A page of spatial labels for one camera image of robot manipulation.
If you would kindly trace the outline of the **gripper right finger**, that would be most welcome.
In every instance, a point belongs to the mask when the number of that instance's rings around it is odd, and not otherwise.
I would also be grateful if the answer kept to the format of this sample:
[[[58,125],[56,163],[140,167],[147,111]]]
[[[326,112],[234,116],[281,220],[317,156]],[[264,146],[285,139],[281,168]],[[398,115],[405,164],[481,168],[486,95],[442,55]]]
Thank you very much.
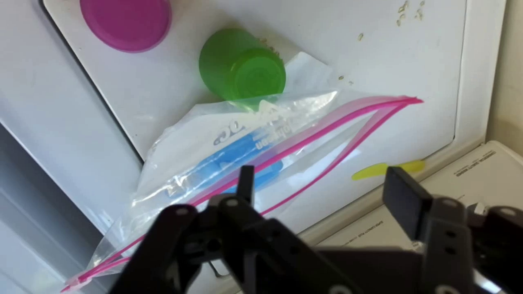
[[[476,214],[431,195],[400,167],[387,168],[383,202],[425,246],[416,294],[478,294],[476,271],[506,294],[523,294],[523,210],[498,205]]]

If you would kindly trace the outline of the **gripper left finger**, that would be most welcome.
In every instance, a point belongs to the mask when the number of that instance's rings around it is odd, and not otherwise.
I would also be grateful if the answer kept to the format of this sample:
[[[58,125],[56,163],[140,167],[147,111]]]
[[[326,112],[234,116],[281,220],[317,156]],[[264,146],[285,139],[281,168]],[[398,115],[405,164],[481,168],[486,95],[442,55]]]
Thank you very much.
[[[108,294],[188,294],[204,263],[220,260],[243,294],[361,294],[346,274],[277,219],[251,205],[254,167],[234,194],[163,209]]]

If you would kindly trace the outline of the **blue marker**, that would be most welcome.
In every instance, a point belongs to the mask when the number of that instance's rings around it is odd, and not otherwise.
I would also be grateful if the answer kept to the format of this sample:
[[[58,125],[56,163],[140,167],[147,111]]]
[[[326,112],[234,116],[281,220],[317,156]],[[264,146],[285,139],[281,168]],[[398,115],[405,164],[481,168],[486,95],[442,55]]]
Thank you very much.
[[[237,177],[241,166],[257,165],[262,156],[273,156],[272,148],[281,141],[262,128],[243,130],[234,135],[234,141],[221,142],[222,138],[215,140],[217,145],[211,154],[173,177],[170,198],[191,198],[227,176]]]

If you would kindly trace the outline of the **yellow plastic piece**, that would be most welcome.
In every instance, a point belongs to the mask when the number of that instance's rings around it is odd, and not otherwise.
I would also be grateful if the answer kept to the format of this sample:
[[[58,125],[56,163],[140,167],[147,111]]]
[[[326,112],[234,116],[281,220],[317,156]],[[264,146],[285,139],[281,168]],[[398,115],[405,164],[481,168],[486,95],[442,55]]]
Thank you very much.
[[[410,162],[405,162],[398,165],[388,165],[386,163],[379,163],[376,165],[368,166],[365,169],[362,169],[354,173],[351,177],[352,180],[358,181],[362,179],[384,176],[389,167],[400,167],[408,173],[418,173],[425,168],[424,160],[413,160]]]

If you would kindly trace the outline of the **clear zip bag pink seal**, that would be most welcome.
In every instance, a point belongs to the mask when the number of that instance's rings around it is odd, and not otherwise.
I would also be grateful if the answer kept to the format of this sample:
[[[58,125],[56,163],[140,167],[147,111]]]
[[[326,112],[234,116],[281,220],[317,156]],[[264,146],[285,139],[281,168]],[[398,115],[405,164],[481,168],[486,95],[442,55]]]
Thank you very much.
[[[83,272],[72,277],[60,294],[80,294],[94,278],[121,272],[156,216],[168,205],[187,204],[203,210],[213,195],[234,193],[237,177],[227,176],[191,198],[170,198],[173,177],[211,154],[221,142],[258,128],[280,143],[273,156],[255,167],[254,208],[280,218],[297,232],[319,222],[364,195],[328,192],[351,186],[351,179],[330,176],[334,168],[362,163],[370,153],[362,143],[403,109],[422,103],[409,96],[371,96],[328,89],[331,68],[299,52],[285,63],[289,84],[284,93],[256,98],[258,109],[239,102],[194,106],[181,121],[165,129],[149,149],[136,192],[123,215],[110,227]]]

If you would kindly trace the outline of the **green plastic cup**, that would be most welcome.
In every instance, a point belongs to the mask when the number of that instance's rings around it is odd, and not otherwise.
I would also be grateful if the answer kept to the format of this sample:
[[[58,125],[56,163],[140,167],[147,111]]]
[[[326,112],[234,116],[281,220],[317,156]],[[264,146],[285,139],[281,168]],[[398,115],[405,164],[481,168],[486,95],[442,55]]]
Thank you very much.
[[[257,110],[257,97],[283,93],[286,69],[282,59],[260,39],[241,28],[225,28],[202,46],[199,73],[211,93]]]

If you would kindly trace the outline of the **white washing machine lid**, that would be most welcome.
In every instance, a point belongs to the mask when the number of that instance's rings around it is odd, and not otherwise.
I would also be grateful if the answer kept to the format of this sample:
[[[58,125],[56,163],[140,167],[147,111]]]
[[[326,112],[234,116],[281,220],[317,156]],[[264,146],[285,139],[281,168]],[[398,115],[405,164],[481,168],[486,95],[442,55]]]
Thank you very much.
[[[157,47],[124,53],[94,36],[80,0],[43,0],[58,29],[144,158],[162,131],[199,102],[197,60],[204,41],[226,25],[265,38],[284,58],[304,51],[332,68],[329,86],[342,91],[408,95],[405,108],[361,145],[362,163],[339,165],[327,178],[376,163],[425,158],[455,134],[466,0],[426,0],[424,20],[396,25],[403,0],[172,0],[172,28]],[[328,188],[342,196],[366,192],[381,177]]]

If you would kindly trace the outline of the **scattered grain crumbs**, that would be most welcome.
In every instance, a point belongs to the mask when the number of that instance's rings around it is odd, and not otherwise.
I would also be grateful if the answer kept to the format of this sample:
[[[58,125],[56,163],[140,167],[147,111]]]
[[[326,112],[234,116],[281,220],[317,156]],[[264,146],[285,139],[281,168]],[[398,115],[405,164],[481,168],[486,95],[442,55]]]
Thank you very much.
[[[398,27],[407,23],[410,19],[416,22],[424,20],[424,7],[426,0],[403,0],[403,3],[398,7],[396,25]]]

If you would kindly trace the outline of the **white washing machine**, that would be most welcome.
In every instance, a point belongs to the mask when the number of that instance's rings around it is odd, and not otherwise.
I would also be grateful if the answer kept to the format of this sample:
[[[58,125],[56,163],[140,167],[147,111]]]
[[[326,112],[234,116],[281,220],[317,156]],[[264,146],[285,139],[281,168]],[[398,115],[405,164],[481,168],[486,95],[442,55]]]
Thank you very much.
[[[466,0],[454,139],[426,156],[428,176],[485,141],[507,0]],[[106,233],[136,188],[142,157],[116,119],[43,0],[0,0],[0,125],[31,156],[37,174],[73,208],[79,221],[59,225],[59,212],[33,179],[5,184],[0,203],[48,229],[47,237],[5,220],[24,245],[24,261],[38,264],[27,290],[58,294],[85,267],[94,245],[82,245],[81,227]],[[301,231],[323,241],[377,205],[378,186]]]

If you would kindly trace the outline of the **pink plastic cup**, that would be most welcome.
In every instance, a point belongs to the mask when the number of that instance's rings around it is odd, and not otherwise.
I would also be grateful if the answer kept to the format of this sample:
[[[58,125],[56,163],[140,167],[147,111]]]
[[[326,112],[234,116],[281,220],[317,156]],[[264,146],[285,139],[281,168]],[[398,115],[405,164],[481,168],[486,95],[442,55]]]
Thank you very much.
[[[93,34],[119,51],[148,51],[170,30],[170,0],[80,0],[79,4]]]

